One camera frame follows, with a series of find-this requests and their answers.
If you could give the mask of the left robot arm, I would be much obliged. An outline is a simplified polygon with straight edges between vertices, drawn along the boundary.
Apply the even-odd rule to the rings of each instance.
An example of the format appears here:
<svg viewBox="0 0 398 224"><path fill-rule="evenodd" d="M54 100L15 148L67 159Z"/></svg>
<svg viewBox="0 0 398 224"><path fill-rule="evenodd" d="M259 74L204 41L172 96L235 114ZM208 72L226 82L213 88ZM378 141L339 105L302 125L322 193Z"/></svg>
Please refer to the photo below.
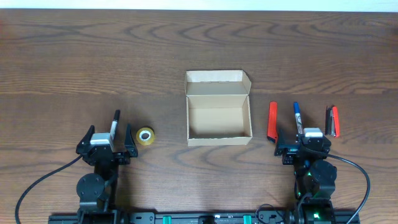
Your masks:
<svg viewBox="0 0 398 224"><path fill-rule="evenodd" d="M84 175L76 185L80 198L77 217L78 223L129 223L127 212L116 207L119 166L131 163L138 156L136 144L127 125L124 140L125 151L114 152L113 139L96 143L95 127L91 126L76 147L76 153L90 166L92 173Z"/></svg>

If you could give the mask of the red utility knife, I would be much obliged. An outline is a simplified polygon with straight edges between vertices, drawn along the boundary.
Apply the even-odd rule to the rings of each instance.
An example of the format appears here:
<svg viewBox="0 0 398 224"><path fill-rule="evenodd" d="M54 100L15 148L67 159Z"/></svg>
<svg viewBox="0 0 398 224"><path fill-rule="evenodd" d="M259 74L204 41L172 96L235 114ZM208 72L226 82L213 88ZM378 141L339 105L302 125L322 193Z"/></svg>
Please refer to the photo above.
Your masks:
<svg viewBox="0 0 398 224"><path fill-rule="evenodd" d="M269 116L267 124L267 138L270 142L277 142L277 102L271 101L269 103Z"/></svg>

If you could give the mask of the blue marker pen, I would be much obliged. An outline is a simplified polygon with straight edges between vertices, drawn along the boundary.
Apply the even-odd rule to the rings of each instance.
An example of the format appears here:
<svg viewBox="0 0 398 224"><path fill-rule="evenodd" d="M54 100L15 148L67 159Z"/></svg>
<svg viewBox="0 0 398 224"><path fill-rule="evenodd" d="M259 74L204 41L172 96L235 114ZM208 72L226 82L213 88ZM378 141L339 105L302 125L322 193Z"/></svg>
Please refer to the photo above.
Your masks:
<svg viewBox="0 0 398 224"><path fill-rule="evenodd" d="M301 114L300 114L300 107L297 102L294 102L294 113L295 113L297 131L299 134L303 134L303 126L302 126L302 119L301 119Z"/></svg>

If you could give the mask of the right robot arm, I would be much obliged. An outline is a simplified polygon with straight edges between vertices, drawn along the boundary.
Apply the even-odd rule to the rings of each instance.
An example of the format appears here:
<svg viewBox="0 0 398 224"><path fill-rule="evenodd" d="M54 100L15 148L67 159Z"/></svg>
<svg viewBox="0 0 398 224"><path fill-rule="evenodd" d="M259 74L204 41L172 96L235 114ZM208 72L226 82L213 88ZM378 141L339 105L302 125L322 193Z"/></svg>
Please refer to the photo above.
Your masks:
<svg viewBox="0 0 398 224"><path fill-rule="evenodd" d="M337 169L326 161L331 142L319 129L312 134L298 134L295 141L286 141L277 134L275 156L283 165L294 167L294 194L297 203L285 214L286 223L336 223L331 195L336 189Z"/></svg>

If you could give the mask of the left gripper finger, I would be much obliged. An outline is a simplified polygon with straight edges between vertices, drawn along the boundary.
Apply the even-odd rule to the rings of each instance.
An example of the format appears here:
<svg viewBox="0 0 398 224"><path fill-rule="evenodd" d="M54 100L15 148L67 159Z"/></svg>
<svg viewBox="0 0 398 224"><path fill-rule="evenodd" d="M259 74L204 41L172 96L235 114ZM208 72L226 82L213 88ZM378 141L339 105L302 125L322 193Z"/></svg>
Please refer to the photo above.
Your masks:
<svg viewBox="0 0 398 224"><path fill-rule="evenodd" d="M127 127L126 127L124 147L126 148L127 151L136 151L136 144L135 144L133 136L131 134L131 125L130 124L127 124Z"/></svg>
<svg viewBox="0 0 398 224"><path fill-rule="evenodd" d="M78 143L78 149L84 149L90 145L92 135L95 133L95 126L91 125L87 133L83 136L81 141Z"/></svg>

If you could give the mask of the red and chrome stapler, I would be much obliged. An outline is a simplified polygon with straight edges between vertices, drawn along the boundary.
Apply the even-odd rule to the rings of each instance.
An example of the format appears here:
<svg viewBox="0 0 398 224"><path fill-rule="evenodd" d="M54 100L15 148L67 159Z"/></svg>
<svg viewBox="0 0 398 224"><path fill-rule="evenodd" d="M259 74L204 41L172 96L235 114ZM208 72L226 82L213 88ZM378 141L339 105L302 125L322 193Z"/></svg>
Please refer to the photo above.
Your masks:
<svg viewBox="0 0 398 224"><path fill-rule="evenodd" d="M334 138L340 137L339 113L335 105L326 108L325 134L333 136Z"/></svg>

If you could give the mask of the black marker pen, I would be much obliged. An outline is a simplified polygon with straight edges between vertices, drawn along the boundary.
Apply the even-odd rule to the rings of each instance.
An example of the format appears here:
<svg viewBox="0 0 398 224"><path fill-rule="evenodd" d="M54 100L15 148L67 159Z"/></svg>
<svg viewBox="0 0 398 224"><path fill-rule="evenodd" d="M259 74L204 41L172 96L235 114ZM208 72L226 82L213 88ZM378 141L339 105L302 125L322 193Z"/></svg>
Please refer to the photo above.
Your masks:
<svg viewBox="0 0 398 224"><path fill-rule="evenodd" d="M112 140L115 139L116 130L117 130L118 123L119 123L120 112L121 112L120 110L116 110L115 111L114 118L113 118L113 121L111 123L111 129L110 129L109 133L111 135Z"/></svg>

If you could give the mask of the yellow tape roll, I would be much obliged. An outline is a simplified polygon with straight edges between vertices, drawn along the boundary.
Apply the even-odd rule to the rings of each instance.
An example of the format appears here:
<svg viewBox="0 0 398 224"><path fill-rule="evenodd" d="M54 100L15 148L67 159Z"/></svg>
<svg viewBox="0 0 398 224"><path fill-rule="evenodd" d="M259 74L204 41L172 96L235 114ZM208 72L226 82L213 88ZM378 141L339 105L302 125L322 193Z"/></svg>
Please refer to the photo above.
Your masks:
<svg viewBox="0 0 398 224"><path fill-rule="evenodd" d="M152 128L144 127L136 133L136 139L140 145L148 146L155 141L155 133Z"/></svg>

